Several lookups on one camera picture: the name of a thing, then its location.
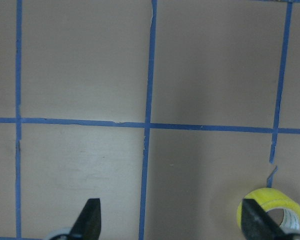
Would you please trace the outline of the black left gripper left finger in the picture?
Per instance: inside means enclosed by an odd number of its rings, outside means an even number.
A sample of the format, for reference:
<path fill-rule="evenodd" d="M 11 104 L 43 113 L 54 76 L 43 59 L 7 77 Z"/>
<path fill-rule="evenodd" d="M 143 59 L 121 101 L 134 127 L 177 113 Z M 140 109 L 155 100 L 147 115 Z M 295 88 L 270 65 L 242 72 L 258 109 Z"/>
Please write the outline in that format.
<path fill-rule="evenodd" d="M 101 201 L 89 198 L 72 227 L 50 232 L 45 240 L 98 240 L 101 235 Z"/>

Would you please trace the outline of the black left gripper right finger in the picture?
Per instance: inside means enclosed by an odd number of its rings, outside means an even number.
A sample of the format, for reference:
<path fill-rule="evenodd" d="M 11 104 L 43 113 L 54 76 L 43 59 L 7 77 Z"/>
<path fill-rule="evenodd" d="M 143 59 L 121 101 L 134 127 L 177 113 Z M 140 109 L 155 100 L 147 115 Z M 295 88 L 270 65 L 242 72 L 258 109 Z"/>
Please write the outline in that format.
<path fill-rule="evenodd" d="M 246 240 L 300 240 L 300 232 L 286 233 L 254 199 L 243 199 L 241 231 Z"/>

